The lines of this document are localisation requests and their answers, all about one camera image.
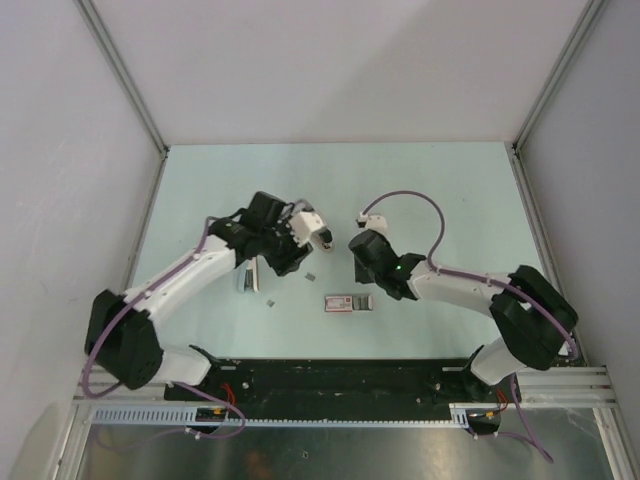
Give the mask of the red staple box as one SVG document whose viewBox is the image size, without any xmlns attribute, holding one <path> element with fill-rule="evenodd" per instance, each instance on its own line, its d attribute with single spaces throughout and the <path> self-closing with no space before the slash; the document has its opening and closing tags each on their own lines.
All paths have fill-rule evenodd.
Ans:
<svg viewBox="0 0 640 480">
<path fill-rule="evenodd" d="M 357 313 L 373 310 L 373 296 L 369 294 L 328 295 L 324 311 L 327 313 Z"/>
</svg>

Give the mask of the black and cream stapler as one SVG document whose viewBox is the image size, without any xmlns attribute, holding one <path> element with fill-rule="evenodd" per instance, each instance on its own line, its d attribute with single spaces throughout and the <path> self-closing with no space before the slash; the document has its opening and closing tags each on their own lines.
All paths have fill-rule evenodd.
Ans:
<svg viewBox="0 0 640 480">
<path fill-rule="evenodd" d="M 334 251 L 333 234 L 328 228 L 314 232 L 311 240 L 313 244 L 324 253 L 331 253 Z"/>
</svg>

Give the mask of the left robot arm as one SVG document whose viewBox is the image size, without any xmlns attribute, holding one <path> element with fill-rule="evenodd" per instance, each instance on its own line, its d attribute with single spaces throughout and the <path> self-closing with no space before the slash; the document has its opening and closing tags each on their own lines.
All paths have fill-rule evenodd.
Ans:
<svg viewBox="0 0 640 480">
<path fill-rule="evenodd" d="M 256 257 L 279 277 L 297 271 L 326 228 L 308 202 L 287 203 L 262 191 L 229 216 L 207 218 L 199 242 L 171 266 L 123 293 L 106 289 L 95 297 L 82 385 L 98 365 L 129 390 L 162 382 L 185 384 L 202 400 L 214 397 L 221 376 L 212 357 L 196 346 L 162 345 L 161 326 L 204 287 Z"/>
</svg>

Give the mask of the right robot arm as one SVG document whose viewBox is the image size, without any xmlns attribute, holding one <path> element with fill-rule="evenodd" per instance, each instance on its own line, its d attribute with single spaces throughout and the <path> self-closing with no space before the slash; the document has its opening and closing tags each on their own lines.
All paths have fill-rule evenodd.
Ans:
<svg viewBox="0 0 640 480">
<path fill-rule="evenodd" d="M 499 382 L 532 368 L 551 368 L 561 348 L 575 353 L 578 314 L 535 268 L 490 276 L 437 267 L 423 255 L 397 255 L 381 233 L 366 229 L 348 245 L 358 283 L 376 284 L 395 300 L 439 301 L 494 320 L 500 337 L 479 347 L 461 376 L 463 393 L 484 401 Z"/>
</svg>

